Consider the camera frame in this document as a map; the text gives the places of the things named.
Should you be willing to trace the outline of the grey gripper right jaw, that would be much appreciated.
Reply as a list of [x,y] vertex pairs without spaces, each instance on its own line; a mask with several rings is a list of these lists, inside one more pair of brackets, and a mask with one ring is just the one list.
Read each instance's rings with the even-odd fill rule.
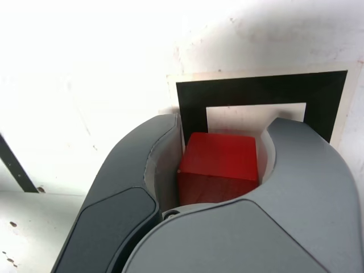
[[308,125],[268,127],[275,164],[234,200],[151,230],[124,272],[356,272],[357,187],[339,153]]

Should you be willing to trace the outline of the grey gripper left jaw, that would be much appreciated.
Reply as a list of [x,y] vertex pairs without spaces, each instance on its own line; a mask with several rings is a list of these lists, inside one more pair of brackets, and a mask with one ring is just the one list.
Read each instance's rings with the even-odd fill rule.
[[121,272],[163,212],[179,206],[182,154],[178,114],[153,117],[122,138],[90,187],[53,272]]

